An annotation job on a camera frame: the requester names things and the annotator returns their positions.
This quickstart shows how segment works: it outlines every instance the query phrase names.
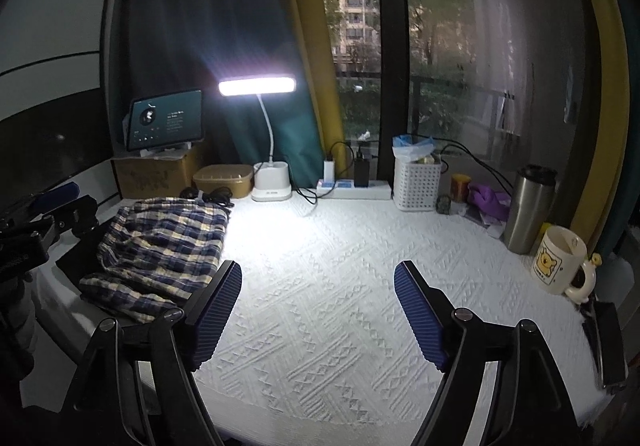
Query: purple cloth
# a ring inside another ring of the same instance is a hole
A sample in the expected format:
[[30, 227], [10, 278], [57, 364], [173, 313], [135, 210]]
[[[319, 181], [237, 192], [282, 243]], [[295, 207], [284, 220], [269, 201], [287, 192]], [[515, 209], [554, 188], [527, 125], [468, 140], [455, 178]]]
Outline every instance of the purple cloth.
[[500, 201], [510, 200], [511, 196], [505, 192], [496, 192], [485, 184], [472, 183], [469, 185], [469, 197], [467, 202], [478, 206], [478, 209], [495, 217], [500, 221], [506, 221], [509, 217], [509, 207], [500, 204]]

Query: charger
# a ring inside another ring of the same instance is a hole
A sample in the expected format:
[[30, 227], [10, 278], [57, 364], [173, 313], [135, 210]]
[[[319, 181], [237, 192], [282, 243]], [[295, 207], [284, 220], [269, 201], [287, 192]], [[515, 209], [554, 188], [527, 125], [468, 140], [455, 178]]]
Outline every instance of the charger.
[[356, 188], [369, 186], [369, 160], [362, 155], [362, 149], [358, 147], [356, 158], [353, 162], [353, 185]]
[[322, 179], [324, 182], [335, 181], [335, 162], [331, 151], [326, 153], [326, 157], [324, 159], [324, 175], [322, 176]]

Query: white textured tablecloth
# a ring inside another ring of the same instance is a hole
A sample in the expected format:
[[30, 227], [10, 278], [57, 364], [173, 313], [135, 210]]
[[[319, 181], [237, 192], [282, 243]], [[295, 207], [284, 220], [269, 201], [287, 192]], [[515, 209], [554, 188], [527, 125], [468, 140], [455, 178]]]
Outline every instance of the white textured tablecloth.
[[[239, 200], [224, 259], [242, 291], [213, 358], [196, 373], [213, 422], [267, 445], [411, 444], [440, 383], [393, 289], [412, 260], [455, 307], [542, 331], [579, 422], [608, 400], [572, 303], [529, 278], [507, 251], [459, 216], [402, 213], [391, 201]], [[488, 366], [466, 444], [478, 444], [492, 395]]]

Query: white lamp base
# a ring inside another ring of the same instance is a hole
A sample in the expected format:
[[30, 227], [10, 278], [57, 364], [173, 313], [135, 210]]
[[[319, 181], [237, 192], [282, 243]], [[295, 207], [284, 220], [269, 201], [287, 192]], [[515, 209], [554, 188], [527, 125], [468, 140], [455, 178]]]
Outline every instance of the white lamp base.
[[286, 201], [291, 197], [291, 186], [276, 190], [258, 190], [254, 188], [251, 190], [251, 198], [254, 201]]
[[291, 197], [289, 165], [283, 161], [254, 165], [255, 187], [251, 191], [254, 201], [284, 201]]

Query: mug handle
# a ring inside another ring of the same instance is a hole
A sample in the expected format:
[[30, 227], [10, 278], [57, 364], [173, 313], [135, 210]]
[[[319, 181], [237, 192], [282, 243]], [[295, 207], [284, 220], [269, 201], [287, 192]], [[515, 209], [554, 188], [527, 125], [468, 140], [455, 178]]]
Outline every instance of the mug handle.
[[585, 259], [582, 263], [582, 270], [584, 271], [584, 285], [580, 288], [570, 285], [564, 290], [565, 295], [577, 305], [587, 303], [591, 291], [596, 287], [596, 267], [589, 259]]

